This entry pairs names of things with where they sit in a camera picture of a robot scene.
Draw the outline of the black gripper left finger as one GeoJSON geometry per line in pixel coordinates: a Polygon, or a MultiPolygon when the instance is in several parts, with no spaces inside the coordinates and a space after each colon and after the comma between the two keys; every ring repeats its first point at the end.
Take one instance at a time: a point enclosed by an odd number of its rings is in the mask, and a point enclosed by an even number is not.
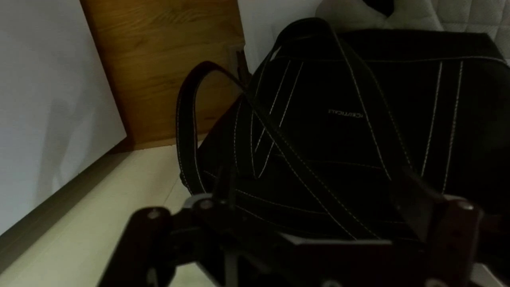
{"type": "Polygon", "coordinates": [[[299,287],[291,243],[227,203],[192,198],[179,214],[136,211],[98,287],[170,287],[197,263],[217,287],[299,287]]]}

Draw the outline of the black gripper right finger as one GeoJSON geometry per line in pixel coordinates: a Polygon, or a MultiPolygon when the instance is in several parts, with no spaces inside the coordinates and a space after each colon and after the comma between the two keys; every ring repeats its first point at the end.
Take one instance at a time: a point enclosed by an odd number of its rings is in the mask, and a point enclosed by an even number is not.
{"type": "Polygon", "coordinates": [[[509,219],[487,214],[463,196],[441,195],[410,171],[401,171],[393,185],[393,204],[426,246],[426,286],[477,287],[477,254],[482,247],[509,246],[509,219]]]}

